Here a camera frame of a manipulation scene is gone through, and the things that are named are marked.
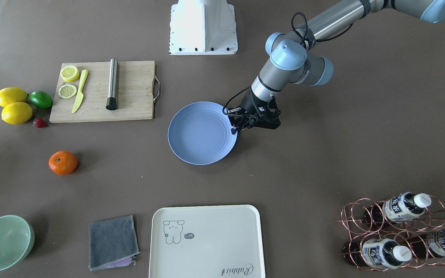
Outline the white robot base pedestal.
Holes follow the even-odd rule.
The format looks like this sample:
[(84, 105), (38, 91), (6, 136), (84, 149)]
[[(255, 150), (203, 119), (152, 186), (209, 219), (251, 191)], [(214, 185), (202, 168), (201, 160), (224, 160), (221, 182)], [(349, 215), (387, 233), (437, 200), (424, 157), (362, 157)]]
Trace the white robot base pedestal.
[(235, 8), (226, 0), (179, 0), (171, 6), (170, 55), (238, 52)]

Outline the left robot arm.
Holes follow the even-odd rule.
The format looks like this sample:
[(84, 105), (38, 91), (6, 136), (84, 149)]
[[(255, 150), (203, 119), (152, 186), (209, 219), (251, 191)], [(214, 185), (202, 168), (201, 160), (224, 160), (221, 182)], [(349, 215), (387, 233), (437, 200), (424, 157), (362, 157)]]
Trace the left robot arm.
[(332, 78), (332, 62), (309, 51), (346, 33), (355, 21), (385, 8), (433, 24), (445, 21), (445, 0), (342, 0), (301, 25), (292, 22), (290, 33), (268, 37), (265, 51), (269, 59), (252, 85), (242, 90), (240, 105), (223, 107), (231, 133), (254, 127), (278, 128), (280, 110), (275, 99), (287, 84), (323, 86)]

